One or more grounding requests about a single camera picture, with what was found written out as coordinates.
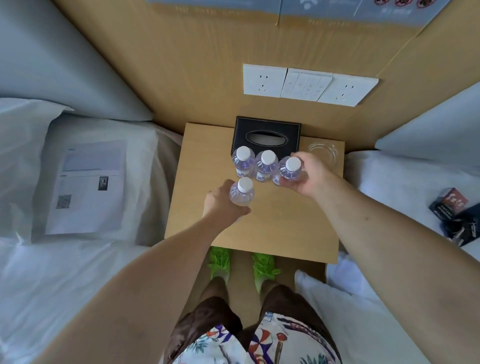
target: floral shirt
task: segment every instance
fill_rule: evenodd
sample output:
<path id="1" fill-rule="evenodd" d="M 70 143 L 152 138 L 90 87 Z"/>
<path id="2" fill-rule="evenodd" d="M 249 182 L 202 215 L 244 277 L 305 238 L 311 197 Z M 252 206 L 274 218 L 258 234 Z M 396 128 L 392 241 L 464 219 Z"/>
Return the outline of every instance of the floral shirt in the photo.
<path id="1" fill-rule="evenodd" d="M 189 345 L 174 364 L 340 364 L 332 346 L 316 331 L 291 317 L 267 312 L 248 352 L 222 326 Z"/>

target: green shoe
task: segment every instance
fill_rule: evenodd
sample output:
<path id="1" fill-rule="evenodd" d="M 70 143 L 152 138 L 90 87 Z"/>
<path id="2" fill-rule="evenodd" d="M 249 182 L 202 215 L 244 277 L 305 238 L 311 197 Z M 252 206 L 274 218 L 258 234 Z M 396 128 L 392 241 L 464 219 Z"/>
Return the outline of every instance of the green shoe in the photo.
<path id="1" fill-rule="evenodd" d="M 275 276 L 280 273 L 280 269 L 275 269 L 275 259 L 273 255 L 253 253 L 253 276 L 255 278 L 255 287 L 260 293 L 262 284 L 266 280 L 275 280 Z"/>
<path id="2" fill-rule="evenodd" d="M 225 283 L 230 278 L 230 249 L 212 246 L 210 248 L 210 279 L 222 277 Z"/>

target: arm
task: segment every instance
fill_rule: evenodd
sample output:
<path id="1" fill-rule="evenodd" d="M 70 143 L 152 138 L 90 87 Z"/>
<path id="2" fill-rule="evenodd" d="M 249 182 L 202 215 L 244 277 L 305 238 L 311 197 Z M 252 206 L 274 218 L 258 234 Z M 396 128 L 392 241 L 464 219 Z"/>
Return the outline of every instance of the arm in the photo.
<path id="1" fill-rule="evenodd" d="M 211 243 L 250 212 L 230 201 L 232 184 L 208 193 L 198 222 L 124 267 L 34 362 L 157 364 Z"/>
<path id="2" fill-rule="evenodd" d="M 444 237 L 369 198 L 313 155 L 308 178 L 281 184 L 312 197 L 362 273 L 432 363 L 474 363 L 480 351 L 480 263 Z"/>

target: plastic water bottle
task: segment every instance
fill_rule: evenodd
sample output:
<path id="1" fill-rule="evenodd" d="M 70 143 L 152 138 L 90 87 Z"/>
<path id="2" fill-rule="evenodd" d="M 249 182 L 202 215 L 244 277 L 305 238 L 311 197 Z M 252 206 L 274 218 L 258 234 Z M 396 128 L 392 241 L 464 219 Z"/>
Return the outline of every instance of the plastic water bottle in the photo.
<path id="1" fill-rule="evenodd" d="M 255 196 L 253 181 L 248 177 L 242 177 L 230 188 L 230 200 L 239 206 L 248 206 Z"/>
<path id="2" fill-rule="evenodd" d="M 285 157 L 278 164 L 273 175 L 273 182 L 280 185 L 280 177 L 289 181 L 296 181 L 301 177 L 301 160 L 298 157 Z"/>
<path id="3" fill-rule="evenodd" d="M 247 146 L 241 146 L 233 152 L 233 164 L 237 170 L 237 176 L 248 177 L 255 169 L 255 153 Z"/>
<path id="4" fill-rule="evenodd" d="M 256 160 L 258 182 L 265 182 L 272 177 L 275 169 L 278 167 L 278 158 L 272 150 L 264 150 L 258 153 Z"/>

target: hand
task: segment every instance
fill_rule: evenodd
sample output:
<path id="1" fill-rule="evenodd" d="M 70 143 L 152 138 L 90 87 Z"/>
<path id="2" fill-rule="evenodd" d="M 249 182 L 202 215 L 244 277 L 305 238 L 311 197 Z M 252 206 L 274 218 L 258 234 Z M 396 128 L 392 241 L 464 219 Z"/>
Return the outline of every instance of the hand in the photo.
<path id="1" fill-rule="evenodd" d="M 308 176 L 300 181 L 288 181 L 282 177 L 280 178 L 280 185 L 297 191 L 304 196 L 315 198 L 315 192 L 322 184 L 325 176 L 331 173 L 331 171 L 320 159 L 311 153 L 292 153 L 292 157 L 300 158 Z"/>
<path id="2" fill-rule="evenodd" d="M 238 206 L 230 201 L 232 180 L 225 180 L 223 185 L 207 193 L 204 203 L 205 216 L 212 216 L 224 229 L 233 224 L 240 216 L 248 215 L 252 210 L 246 206 Z"/>

